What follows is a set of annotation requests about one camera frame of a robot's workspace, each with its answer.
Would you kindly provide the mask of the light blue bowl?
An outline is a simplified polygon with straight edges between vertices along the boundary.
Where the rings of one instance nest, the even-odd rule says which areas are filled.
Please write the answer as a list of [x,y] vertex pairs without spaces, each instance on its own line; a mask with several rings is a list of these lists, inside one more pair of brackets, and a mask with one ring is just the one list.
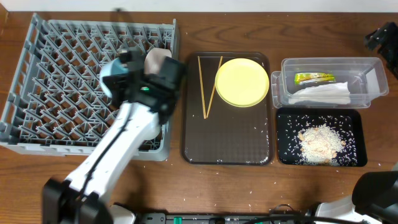
[[120,74],[125,74],[128,69],[122,66],[120,59],[116,58],[111,62],[104,65],[99,73],[99,85],[103,93],[108,97],[112,98],[112,93],[110,89],[105,85],[104,77],[115,76]]

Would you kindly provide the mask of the white pink bowl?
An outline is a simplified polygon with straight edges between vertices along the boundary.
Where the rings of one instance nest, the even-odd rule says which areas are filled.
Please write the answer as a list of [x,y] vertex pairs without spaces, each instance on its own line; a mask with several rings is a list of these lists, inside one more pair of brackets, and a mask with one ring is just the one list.
[[166,57],[171,57],[169,49],[153,48],[146,56],[144,61],[144,73],[158,74]]

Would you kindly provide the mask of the white napkin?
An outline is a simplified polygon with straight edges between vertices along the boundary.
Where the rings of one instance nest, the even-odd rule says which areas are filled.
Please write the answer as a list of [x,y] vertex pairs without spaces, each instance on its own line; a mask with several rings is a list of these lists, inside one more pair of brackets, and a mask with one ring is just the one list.
[[289,98],[289,104],[303,101],[347,105],[351,103],[348,83],[332,83],[304,88]]

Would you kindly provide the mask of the green snack wrapper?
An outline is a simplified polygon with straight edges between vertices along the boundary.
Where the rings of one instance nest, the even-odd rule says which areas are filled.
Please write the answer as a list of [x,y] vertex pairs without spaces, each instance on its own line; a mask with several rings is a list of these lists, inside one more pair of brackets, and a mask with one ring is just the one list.
[[336,82],[335,76],[332,73],[296,73],[294,83],[296,85],[306,85],[309,83],[318,82]]

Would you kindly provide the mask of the yellow round plate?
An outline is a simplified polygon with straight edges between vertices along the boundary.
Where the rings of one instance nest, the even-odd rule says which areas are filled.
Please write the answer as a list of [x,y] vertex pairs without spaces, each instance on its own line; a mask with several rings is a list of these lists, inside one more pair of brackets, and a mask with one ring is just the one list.
[[248,108],[260,103],[269,91],[266,70],[248,58],[234,58],[222,64],[215,76],[218,95],[227,104]]

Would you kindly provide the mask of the white plastic cup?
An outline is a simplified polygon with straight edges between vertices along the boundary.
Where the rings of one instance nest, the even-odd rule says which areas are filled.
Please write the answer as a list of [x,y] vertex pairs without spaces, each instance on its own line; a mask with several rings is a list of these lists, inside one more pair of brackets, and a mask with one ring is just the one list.
[[149,133],[145,141],[142,143],[144,150],[155,150],[160,147],[162,140],[162,127],[156,126],[155,129]]

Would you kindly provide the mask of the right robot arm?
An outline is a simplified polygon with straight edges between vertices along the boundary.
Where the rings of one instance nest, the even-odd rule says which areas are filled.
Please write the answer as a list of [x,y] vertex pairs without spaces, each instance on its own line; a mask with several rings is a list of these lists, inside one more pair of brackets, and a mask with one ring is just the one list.
[[[378,49],[386,67],[397,76],[397,24],[387,22],[368,34],[364,44]],[[317,206],[313,223],[397,223],[397,167],[360,177],[351,196]]]

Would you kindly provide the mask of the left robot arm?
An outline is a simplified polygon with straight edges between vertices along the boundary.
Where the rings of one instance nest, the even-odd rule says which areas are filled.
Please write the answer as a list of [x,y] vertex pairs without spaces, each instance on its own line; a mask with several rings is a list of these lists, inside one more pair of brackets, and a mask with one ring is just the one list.
[[49,179],[44,185],[43,223],[135,223],[132,211],[108,202],[141,144],[172,116],[184,75],[184,64],[160,48],[147,55],[123,50],[101,69],[100,86],[119,109],[117,117],[63,182]]

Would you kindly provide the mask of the clear plastic waste container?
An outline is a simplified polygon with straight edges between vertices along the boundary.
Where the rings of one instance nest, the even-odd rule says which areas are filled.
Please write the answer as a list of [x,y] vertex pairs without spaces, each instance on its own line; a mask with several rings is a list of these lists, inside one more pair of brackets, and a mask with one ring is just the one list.
[[[332,73],[336,82],[318,82],[296,85],[296,73]],[[289,104],[289,98],[304,88],[332,83],[348,83],[351,103],[338,105],[303,101]],[[281,70],[271,75],[272,100],[276,108],[367,108],[371,101],[389,93],[389,87],[382,62],[376,57],[318,57],[286,58]]]

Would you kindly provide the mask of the black food waste tray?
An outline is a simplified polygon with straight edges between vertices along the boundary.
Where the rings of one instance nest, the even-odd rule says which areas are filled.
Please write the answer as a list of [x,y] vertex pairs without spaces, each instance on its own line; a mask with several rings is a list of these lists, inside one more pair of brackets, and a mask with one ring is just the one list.
[[280,108],[276,118],[283,164],[363,167],[368,162],[356,110]]

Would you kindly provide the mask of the left wooden chopstick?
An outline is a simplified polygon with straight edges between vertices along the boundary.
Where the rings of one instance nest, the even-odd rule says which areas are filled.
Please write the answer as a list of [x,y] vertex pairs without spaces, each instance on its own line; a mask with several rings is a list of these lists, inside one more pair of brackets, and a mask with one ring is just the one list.
[[200,62],[200,56],[197,57],[198,60],[198,71],[199,71],[199,77],[200,77],[200,91],[201,91],[201,103],[202,103],[202,110],[203,110],[203,118],[206,119],[206,105],[205,105],[205,95],[204,95],[204,89],[203,89],[203,77],[202,77],[202,71],[201,71],[201,62]]

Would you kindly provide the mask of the wooden chopstick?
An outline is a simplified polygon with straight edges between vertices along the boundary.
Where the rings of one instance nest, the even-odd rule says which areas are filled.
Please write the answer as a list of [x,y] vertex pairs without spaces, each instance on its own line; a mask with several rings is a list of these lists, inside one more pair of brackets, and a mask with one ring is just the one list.
[[[223,56],[220,57],[220,61],[219,61],[219,64],[218,64],[218,68],[217,68],[216,74],[217,74],[218,70],[221,67],[222,61],[223,61]],[[208,109],[207,109],[207,112],[206,112],[206,118],[208,118],[209,114],[210,114],[210,110],[211,110],[211,106],[212,106],[212,103],[213,103],[215,90],[216,90],[216,83],[215,83],[215,80],[214,80],[213,88],[212,88],[212,92],[211,92],[211,96],[210,96],[210,100],[209,100],[209,104],[208,104]]]
[[206,119],[206,105],[205,105],[205,95],[204,95],[204,89],[203,89],[203,77],[202,77],[202,71],[201,71],[201,62],[200,62],[200,56],[197,57],[198,60],[198,71],[199,71],[199,77],[200,77],[200,91],[201,91],[201,103],[202,103],[202,110],[203,110],[203,118]]

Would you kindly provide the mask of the right wooden chopstick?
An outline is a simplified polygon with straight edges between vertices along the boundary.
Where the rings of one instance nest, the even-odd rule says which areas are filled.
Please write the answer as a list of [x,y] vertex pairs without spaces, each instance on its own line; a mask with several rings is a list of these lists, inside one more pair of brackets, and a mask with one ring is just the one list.
[[[217,68],[216,74],[217,74],[218,70],[221,67],[222,61],[223,61],[223,56],[220,57],[220,61],[219,61],[219,64],[218,64],[218,68]],[[209,100],[209,104],[208,104],[208,109],[207,109],[207,112],[206,112],[206,118],[208,118],[209,114],[210,114],[210,110],[211,110],[211,106],[212,106],[212,103],[213,103],[215,90],[216,90],[216,83],[215,83],[215,80],[214,80],[213,88],[212,88],[212,92],[211,92],[211,96],[210,96],[210,100]]]

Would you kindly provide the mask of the grey plastic dish rack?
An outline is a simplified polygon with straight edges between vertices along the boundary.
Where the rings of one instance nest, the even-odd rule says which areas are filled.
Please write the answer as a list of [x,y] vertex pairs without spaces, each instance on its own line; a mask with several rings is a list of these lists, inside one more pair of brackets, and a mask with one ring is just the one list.
[[178,58],[176,22],[43,20],[34,14],[1,116],[1,146],[19,154],[87,156],[117,109],[100,70],[122,49],[161,48]]

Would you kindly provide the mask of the dark brown serving tray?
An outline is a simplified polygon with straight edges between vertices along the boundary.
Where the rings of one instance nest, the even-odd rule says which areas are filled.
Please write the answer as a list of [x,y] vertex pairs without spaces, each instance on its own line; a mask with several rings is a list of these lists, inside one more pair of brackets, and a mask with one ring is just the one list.
[[215,90],[210,114],[203,118],[198,60],[200,56],[206,112],[220,61],[248,58],[267,72],[268,58],[259,52],[195,52],[187,61],[182,134],[182,157],[191,164],[263,166],[274,156],[274,118],[271,96],[238,108],[227,104]]

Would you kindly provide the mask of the rice and food scraps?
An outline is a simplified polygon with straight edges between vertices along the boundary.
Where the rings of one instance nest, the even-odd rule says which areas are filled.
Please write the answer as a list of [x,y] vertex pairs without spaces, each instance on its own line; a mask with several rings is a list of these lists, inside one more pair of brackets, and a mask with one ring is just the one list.
[[280,114],[279,159],[289,165],[357,166],[358,150],[349,116]]

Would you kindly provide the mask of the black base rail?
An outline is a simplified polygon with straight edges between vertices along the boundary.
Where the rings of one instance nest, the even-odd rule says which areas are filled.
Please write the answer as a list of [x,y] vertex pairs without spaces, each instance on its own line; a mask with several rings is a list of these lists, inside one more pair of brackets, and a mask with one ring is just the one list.
[[265,217],[276,217],[282,216],[284,219],[282,221],[276,220],[273,222],[262,222],[262,223],[295,223],[292,220],[287,220],[287,217],[302,215],[300,212],[293,211],[276,211],[271,214],[267,213],[265,215],[242,215],[242,214],[166,214],[166,213],[138,213],[135,223],[138,224],[239,224],[246,223],[251,220],[257,220]]

